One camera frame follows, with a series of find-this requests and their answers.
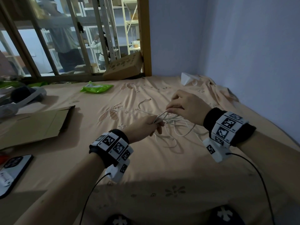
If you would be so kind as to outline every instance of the shoe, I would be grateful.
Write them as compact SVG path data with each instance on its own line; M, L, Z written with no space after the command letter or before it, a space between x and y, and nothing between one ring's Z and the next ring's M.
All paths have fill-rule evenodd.
M131 221L123 215L112 215L106 220L104 225L131 225Z
M228 205L212 209L208 220L209 225L245 225L238 213Z

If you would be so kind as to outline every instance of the dark pants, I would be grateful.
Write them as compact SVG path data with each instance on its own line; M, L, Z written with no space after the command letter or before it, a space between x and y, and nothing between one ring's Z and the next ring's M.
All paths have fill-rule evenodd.
M77 65L83 65L84 61L78 49L72 49L66 53L57 53L59 62L64 69L64 72L69 72L75 69Z

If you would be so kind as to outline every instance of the white long-sleeve shirt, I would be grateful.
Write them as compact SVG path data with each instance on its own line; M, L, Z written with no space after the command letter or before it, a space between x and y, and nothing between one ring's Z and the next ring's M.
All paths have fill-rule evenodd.
M94 40L92 42L92 44L90 45L90 47L93 49L93 50L96 50L99 54L99 61L105 61L104 60L104 56L102 55L103 54L103 50L102 50L102 46L101 46L101 43L100 42L97 42L96 40Z

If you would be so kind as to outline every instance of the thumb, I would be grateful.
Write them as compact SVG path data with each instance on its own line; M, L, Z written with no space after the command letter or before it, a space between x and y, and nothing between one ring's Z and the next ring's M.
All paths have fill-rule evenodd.
M171 107L166 110L168 113L184 116L185 110L182 108Z

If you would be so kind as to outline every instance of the person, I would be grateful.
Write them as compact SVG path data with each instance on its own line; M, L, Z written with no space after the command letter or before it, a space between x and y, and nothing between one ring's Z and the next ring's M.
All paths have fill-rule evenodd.
M108 42L107 42L105 32L103 32L103 35L104 35L104 40L105 40L106 52L108 54L108 60L110 60L110 54L109 54L109 50L108 50ZM105 59L104 59L104 55L103 55L102 45L100 42L98 42L98 40L99 40L99 34L97 34L94 37L94 40L93 40L92 44L90 45L90 47L94 50L97 50L97 52L100 53L100 55L99 55L100 69L105 70L106 65L105 65Z
M65 16L57 10L57 4L54 0L39 0L40 6L45 13L54 17ZM57 52L59 62L64 72L73 71L77 65L83 65L84 60L78 49L78 44L72 36L70 27L50 27L49 30L53 46Z
M167 112L180 115L201 126L205 126L205 122L212 121L212 111L218 111L217 109L212 109L201 98L183 90L178 90L166 106ZM122 133L123 139L132 144L152 136L155 131L162 133L161 127L164 126L164 122L154 124L155 119L156 116L142 117L122 131L118 131ZM300 203L298 151L258 131L254 131L247 140L238 143L237 147ZM104 168L113 163L108 162L110 158L107 155L99 156L94 152L87 155L66 177L44 193L15 225L73 224ZM235 224L244 224L241 219L238 221Z

